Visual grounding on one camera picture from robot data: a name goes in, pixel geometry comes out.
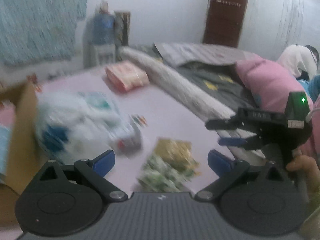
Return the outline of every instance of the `white cable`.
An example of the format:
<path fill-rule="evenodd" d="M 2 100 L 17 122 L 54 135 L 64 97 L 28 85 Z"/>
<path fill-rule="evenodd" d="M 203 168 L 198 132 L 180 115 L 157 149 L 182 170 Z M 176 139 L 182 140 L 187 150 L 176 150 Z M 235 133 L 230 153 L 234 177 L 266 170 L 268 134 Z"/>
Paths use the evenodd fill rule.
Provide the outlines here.
<path fill-rule="evenodd" d="M 314 112 L 320 111 L 320 107 L 313 109 L 306 117 L 306 122 L 310 122 Z"/>

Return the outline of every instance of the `dark gray fabric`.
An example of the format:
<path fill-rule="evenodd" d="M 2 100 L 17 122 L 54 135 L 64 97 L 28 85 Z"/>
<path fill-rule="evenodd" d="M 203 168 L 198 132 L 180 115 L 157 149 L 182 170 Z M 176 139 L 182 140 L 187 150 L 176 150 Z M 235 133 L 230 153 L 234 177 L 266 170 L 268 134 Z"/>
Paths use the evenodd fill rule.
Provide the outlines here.
<path fill-rule="evenodd" d="M 251 92 L 236 74 L 235 65 L 208 65 L 193 61 L 181 65 L 177 71 L 234 111 L 239 107 L 257 107 Z"/>

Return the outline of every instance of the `ribbed gray surface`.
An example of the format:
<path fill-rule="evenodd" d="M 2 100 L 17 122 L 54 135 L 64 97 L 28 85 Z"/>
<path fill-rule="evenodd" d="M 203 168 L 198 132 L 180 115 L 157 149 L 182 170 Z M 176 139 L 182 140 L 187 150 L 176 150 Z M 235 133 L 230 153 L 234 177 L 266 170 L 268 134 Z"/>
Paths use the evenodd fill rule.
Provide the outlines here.
<path fill-rule="evenodd" d="M 45 240 L 27 233 L 21 240 Z M 93 226 L 56 240 L 302 240 L 247 235 L 228 225 L 215 206 L 194 201 L 189 193 L 134 193 L 125 203 L 109 206 Z"/>

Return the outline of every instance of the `white label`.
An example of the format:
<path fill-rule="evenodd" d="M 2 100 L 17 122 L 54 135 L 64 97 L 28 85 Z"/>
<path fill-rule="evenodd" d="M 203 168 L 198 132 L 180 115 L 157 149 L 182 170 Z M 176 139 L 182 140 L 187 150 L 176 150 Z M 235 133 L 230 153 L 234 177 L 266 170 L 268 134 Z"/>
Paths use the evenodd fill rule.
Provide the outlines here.
<path fill-rule="evenodd" d="M 304 121 L 288 120 L 288 128 L 303 129 Z"/>

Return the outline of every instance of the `cardboard flap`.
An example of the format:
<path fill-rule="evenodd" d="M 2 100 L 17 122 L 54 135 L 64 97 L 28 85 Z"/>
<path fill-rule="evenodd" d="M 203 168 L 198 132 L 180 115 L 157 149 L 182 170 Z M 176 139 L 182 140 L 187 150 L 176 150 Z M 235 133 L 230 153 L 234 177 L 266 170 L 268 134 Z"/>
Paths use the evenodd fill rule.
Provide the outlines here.
<path fill-rule="evenodd" d="M 0 99 L 16 105 L 16 119 L 9 146 L 5 184 L 21 194 L 40 169 L 34 139 L 37 98 L 31 83 L 8 89 Z"/>

